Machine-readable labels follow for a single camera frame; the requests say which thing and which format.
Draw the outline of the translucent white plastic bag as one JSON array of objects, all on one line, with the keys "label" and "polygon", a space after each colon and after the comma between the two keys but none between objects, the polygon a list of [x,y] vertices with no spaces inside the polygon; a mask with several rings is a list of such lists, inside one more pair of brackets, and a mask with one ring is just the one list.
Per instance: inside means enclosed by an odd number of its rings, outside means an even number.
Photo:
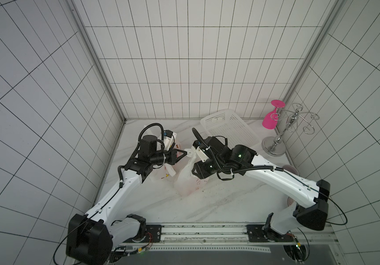
[{"label": "translucent white plastic bag", "polygon": [[[175,144],[175,148],[180,148],[181,145],[177,143]],[[150,181],[156,182],[161,180],[172,180],[172,178],[177,174],[176,170],[172,165],[164,163],[162,161],[161,165],[154,165],[154,170],[151,172],[149,179]]]}]

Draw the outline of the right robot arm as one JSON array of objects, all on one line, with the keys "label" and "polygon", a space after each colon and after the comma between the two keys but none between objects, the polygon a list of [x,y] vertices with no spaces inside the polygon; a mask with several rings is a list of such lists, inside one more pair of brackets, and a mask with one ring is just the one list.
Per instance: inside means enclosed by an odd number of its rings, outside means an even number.
[{"label": "right robot arm", "polygon": [[324,230],[328,224],[330,183],[325,180],[311,181],[278,167],[266,160],[255,150],[244,146],[228,146],[215,136],[202,138],[196,128],[194,148],[201,152],[200,161],[195,163],[192,173],[206,179],[212,175],[225,174],[226,181],[237,175],[259,180],[293,199],[293,203],[279,213],[268,215],[262,226],[264,238],[275,241],[293,229],[305,227],[314,231]]}]

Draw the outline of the white bag with red print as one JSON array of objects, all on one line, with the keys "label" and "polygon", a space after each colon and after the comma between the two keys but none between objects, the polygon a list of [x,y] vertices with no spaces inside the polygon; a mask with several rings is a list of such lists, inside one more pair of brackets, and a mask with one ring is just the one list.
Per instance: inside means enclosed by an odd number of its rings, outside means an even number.
[{"label": "white bag with red print", "polygon": [[196,153],[196,149],[191,147],[185,149],[187,151],[187,157],[190,158],[185,167],[179,172],[178,177],[173,183],[175,190],[182,197],[186,197],[191,193],[201,190],[208,183],[208,179],[200,179],[192,173],[193,166],[199,161],[199,157]]}]

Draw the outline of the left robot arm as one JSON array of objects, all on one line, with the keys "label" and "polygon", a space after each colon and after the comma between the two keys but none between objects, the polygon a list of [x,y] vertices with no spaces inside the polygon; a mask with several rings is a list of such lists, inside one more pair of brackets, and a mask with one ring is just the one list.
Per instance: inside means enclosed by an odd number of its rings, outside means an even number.
[{"label": "left robot arm", "polygon": [[144,217],[129,214],[118,220],[116,215],[154,169],[175,165],[187,155],[187,151],[176,148],[176,135],[160,123],[152,123],[140,132],[129,160],[117,168],[119,180],[115,186],[86,214],[75,214],[70,220],[61,241],[66,245],[66,256],[78,265],[102,265],[116,246],[128,240],[152,242]]}]

